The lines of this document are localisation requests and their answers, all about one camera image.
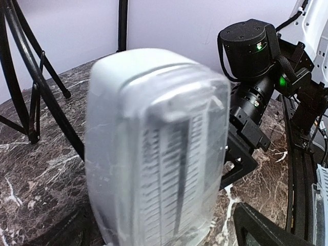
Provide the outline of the black music stand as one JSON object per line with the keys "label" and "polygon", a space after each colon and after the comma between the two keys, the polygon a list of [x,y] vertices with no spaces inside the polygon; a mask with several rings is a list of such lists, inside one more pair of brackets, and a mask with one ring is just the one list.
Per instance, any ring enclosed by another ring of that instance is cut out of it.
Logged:
{"label": "black music stand", "polygon": [[[10,29],[15,44],[33,80],[30,107],[27,108],[16,76],[8,42]],[[34,145],[40,140],[40,102],[44,101],[53,118],[81,159],[85,158],[85,147],[55,99],[43,76],[46,69],[54,82],[68,99],[71,92],[64,86],[32,32],[17,1],[1,1],[1,66],[12,102],[21,124],[1,117],[1,123],[23,133]]]}

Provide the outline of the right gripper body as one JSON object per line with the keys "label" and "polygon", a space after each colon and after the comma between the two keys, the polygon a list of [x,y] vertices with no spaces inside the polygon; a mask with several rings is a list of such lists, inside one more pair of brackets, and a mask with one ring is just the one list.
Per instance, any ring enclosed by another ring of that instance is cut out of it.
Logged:
{"label": "right gripper body", "polygon": [[270,144],[270,139],[241,107],[230,108],[226,159],[251,157],[256,149],[267,151]]}

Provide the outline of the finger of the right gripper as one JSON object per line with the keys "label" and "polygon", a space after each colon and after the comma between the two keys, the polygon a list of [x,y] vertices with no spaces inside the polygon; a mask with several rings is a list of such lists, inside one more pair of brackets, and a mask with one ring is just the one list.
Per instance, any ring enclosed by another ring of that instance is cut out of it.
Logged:
{"label": "finger of the right gripper", "polygon": [[246,151],[233,149],[225,155],[225,161],[231,162],[234,167],[222,176],[220,190],[253,172],[258,166],[257,161]]}

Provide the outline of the white metronome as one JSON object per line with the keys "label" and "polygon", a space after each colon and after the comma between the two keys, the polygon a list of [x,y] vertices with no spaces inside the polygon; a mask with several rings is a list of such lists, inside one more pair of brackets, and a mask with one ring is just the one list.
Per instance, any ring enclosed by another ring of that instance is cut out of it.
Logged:
{"label": "white metronome", "polygon": [[85,169],[105,245],[201,245],[229,129],[230,82],[177,53],[133,49],[91,68]]}

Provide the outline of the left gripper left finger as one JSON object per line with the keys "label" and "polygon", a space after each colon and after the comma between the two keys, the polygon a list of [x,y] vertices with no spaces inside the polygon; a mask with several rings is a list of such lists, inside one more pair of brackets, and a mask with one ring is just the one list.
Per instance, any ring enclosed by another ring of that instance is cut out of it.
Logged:
{"label": "left gripper left finger", "polygon": [[47,233],[33,239],[33,245],[90,245],[91,215],[90,207],[74,210]]}

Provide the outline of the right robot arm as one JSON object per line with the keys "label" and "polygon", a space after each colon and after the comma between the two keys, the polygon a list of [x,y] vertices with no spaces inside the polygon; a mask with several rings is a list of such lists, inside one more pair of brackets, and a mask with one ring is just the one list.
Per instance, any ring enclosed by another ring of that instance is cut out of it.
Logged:
{"label": "right robot arm", "polygon": [[218,33],[217,47],[223,73],[235,83],[225,153],[234,167],[221,179],[225,188],[256,169],[254,150],[269,148],[260,125],[274,91],[299,99],[291,118],[299,135],[326,112],[327,1],[298,1],[277,27],[257,19],[232,24]]}

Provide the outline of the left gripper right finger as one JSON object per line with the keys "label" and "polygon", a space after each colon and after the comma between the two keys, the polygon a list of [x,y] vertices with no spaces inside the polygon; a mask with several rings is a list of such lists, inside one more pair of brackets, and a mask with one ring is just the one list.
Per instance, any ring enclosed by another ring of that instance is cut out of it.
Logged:
{"label": "left gripper right finger", "polygon": [[311,245],[244,202],[236,205],[233,220],[238,245]]}

